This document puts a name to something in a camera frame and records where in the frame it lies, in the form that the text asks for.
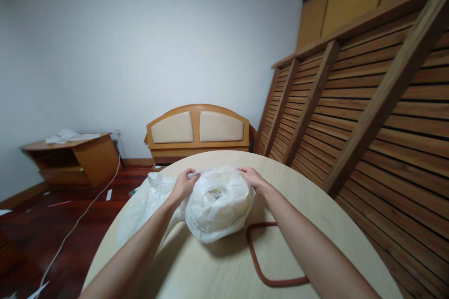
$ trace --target table top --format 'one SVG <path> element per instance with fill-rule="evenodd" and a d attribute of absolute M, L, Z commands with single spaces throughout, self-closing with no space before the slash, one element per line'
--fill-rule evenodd
<path fill-rule="evenodd" d="M 106 135 L 110 135 L 111 132 L 106 132 L 106 133 L 100 133 L 100 138 L 104 137 Z M 78 142 L 66 142 L 65 144 L 47 144 L 45 142 L 45 140 L 41 140 L 39 142 L 34 142 L 28 145 L 23 145 L 20 147 L 21 150 L 26 150 L 26 151 L 34 151 L 34 150 L 59 150 L 59 149 L 66 149 L 66 148 L 72 148 L 72 147 L 76 147 L 78 145 L 84 144 L 86 142 L 89 141 L 93 141 L 95 139 L 98 138 L 94 138 L 94 139 L 86 139 L 86 140 L 81 140 Z"/>
<path fill-rule="evenodd" d="M 254 167 L 337 245 L 382 298 L 402 298 L 386 266 L 357 225 L 324 191 L 290 167 L 253 153 L 218 150 L 182 159 L 162 170 L 161 174 L 176 178 L 186 168 L 222 166 Z M 105 234 L 83 289 L 118 251 L 118 228 L 128 204 Z M 251 223 L 273 220 L 265 201 L 258 196 L 245 229 L 212 244 L 200 243 L 184 222 L 179 223 L 168 235 L 153 263 L 149 261 L 144 276 L 148 281 L 142 282 L 138 297 L 319 298 L 310 284 L 270 288 L 257 276 L 246 242 L 246 227 Z M 266 277 L 275 280 L 304 275 L 279 228 L 254 229 L 252 239 Z"/>

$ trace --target plastic bag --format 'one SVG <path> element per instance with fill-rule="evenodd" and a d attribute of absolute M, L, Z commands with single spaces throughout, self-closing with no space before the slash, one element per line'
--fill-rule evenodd
<path fill-rule="evenodd" d="M 175 210 L 159 247 L 172 227 L 185 220 L 192 234 L 203 243 L 212 243 L 241 230 L 251 209 L 255 191 L 232 167 L 215 168 L 201 173 L 188 201 Z M 151 172 L 130 199 L 118 230 L 122 247 L 158 210 L 173 190 L 176 180 Z"/>
<path fill-rule="evenodd" d="M 212 243 L 241 230 L 255 196 L 241 172 L 222 167 L 197 173 L 201 177 L 193 188 L 185 214 L 193 236 L 203 243 Z"/>
<path fill-rule="evenodd" d="M 148 173 L 148 178 L 130 199 L 118 230 L 118 245 L 122 247 L 159 209 L 173 190 L 176 180 L 167 178 L 159 173 Z M 186 212 L 184 200 L 176 208 L 159 247 L 164 243 L 168 233 L 176 223 L 183 221 Z"/>

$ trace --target wooden headboard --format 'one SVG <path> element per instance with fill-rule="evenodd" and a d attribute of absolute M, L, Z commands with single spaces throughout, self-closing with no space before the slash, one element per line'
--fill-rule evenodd
<path fill-rule="evenodd" d="M 250 127 L 248 119 L 224 107 L 190 104 L 150 122 L 145 142 L 155 163 L 168 164 L 210 150 L 248 152 Z"/>

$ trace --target electrical cord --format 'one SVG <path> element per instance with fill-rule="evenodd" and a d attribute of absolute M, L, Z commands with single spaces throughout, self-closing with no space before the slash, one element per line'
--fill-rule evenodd
<path fill-rule="evenodd" d="M 120 134 L 117 133 L 117 136 L 118 136 L 119 142 L 122 143 L 122 146 L 123 146 L 123 148 L 124 148 L 124 144 L 123 144 L 123 142 L 122 142 L 122 139 L 120 138 Z M 100 196 L 100 195 L 101 195 L 101 194 L 102 194 L 102 193 L 103 193 L 103 192 L 104 192 L 104 191 L 111 185 L 111 183 L 112 183 L 112 182 L 115 180 L 115 178 L 117 177 L 118 169 L 120 168 L 120 157 L 121 157 L 121 153 L 120 153 L 120 149 L 118 148 L 118 145 L 117 145 L 117 149 L 118 149 L 118 165 L 117 165 L 117 171 L 116 171 L 116 174 L 115 174 L 114 177 L 112 178 L 111 182 L 109 182 L 108 185 L 107 185 L 106 187 L 104 187 L 104 189 L 103 189 L 101 192 L 98 193 L 98 195 L 96 196 L 96 198 L 95 198 L 95 199 L 90 203 L 90 205 L 87 207 L 86 211 L 85 211 L 85 212 L 84 212 L 84 213 L 77 219 L 77 221 L 76 221 L 74 227 L 72 228 L 72 230 L 70 230 L 70 232 L 67 234 L 67 236 L 62 240 L 61 246 L 59 247 L 57 253 L 56 253 L 55 256 L 53 257 L 53 260 L 50 262 L 50 265 L 48 265 L 47 270 L 45 270 L 45 273 L 43 274 L 43 277 L 42 277 L 41 283 L 40 283 L 40 285 L 39 285 L 39 288 L 42 287 L 43 282 L 45 281 L 45 277 L 47 276 L 48 271 L 49 271 L 50 268 L 52 267 L 53 263 L 55 262 L 56 258 L 57 258 L 58 255 L 59 255 L 59 253 L 61 252 L 62 247 L 64 246 L 64 243 L 65 243 L 66 239 L 67 239 L 67 238 L 70 236 L 70 234 L 75 230 L 75 228 L 77 227 L 77 225 L 78 225 L 78 223 L 80 222 L 80 220 L 84 217 L 84 215 L 87 214 L 87 212 L 89 211 L 91 205 L 94 204 L 95 201 L 97 201 L 98 197 L 99 197 L 99 196 Z"/>

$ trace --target nightstand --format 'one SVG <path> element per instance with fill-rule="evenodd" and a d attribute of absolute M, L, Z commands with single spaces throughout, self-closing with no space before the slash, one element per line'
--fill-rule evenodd
<path fill-rule="evenodd" d="M 110 134 L 65 144 L 46 144 L 43 140 L 20 149 L 33 159 L 49 185 L 97 187 L 117 170 L 118 154 Z"/>

